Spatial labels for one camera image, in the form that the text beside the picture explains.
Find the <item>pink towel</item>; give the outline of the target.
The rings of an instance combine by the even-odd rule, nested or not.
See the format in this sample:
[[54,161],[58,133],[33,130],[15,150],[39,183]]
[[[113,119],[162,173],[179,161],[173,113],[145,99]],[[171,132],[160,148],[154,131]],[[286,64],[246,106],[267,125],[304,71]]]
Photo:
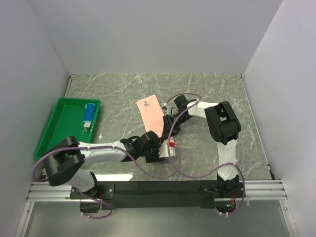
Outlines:
[[156,95],[146,97],[137,101],[137,106],[145,126],[146,133],[141,136],[141,148],[148,148],[150,146],[163,144],[161,140],[163,130],[164,113],[160,107]]

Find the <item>blue green crocodile towel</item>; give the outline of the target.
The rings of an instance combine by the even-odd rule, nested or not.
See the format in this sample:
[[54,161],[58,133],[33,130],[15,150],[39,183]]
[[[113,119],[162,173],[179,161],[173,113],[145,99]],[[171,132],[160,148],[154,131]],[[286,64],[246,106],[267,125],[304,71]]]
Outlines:
[[96,113],[96,105],[93,103],[87,103],[84,108],[84,116],[83,116],[83,128],[85,132],[88,132],[92,126],[92,122],[94,120],[94,116]]

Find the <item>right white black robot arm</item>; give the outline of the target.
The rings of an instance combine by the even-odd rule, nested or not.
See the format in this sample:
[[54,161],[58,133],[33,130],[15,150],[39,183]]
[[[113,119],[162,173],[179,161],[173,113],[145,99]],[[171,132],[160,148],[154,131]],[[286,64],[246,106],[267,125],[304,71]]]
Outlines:
[[188,100],[189,93],[174,95],[174,103],[178,112],[172,115],[168,112],[163,116],[162,141],[169,141],[176,135],[179,126],[192,117],[206,119],[209,132],[217,144],[219,166],[217,180],[221,181],[217,185],[219,195],[230,196],[234,190],[234,183],[239,181],[238,170],[236,168],[236,146],[241,125],[237,119],[230,103],[223,101],[219,103],[203,102],[202,97],[193,94],[197,99]]

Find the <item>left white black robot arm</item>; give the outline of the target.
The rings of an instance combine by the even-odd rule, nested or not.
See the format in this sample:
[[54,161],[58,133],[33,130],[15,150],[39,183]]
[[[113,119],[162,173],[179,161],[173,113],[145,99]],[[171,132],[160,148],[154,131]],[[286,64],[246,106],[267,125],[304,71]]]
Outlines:
[[105,144],[78,142],[71,136],[47,153],[43,165],[51,186],[68,184],[78,188],[87,198],[94,198],[99,194],[99,185],[91,171],[81,168],[83,165],[128,162],[139,157],[144,157],[147,163],[160,162],[168,157],[167,150],[167,144],[152,131]]

